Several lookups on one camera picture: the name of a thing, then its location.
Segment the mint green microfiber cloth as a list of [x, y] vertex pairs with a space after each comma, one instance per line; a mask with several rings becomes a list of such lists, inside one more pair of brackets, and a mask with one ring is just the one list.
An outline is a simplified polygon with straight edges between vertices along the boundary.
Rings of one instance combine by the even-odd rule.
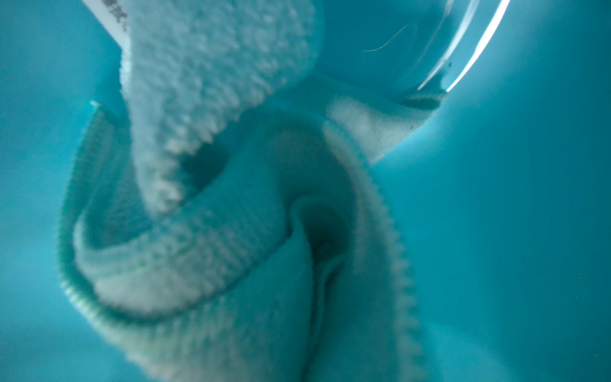
[[57, 274], [156, 381], [426, 381], [411, 265], [372, 166], [439, 88], [318, 73], [321, 1], [123, 1], [127, 114], [96, 105]]

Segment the teal plastic bucket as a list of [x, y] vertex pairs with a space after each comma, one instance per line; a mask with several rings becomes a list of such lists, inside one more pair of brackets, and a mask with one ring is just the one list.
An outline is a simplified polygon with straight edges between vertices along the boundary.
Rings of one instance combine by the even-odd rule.
[[[59, 287], [57, 220], [119, 47], [78, 1], [1, 4], [1, 379], [142, 381]], [[440, 381], [610, 379], [610, 4], [513, 1], [377, 167]]]

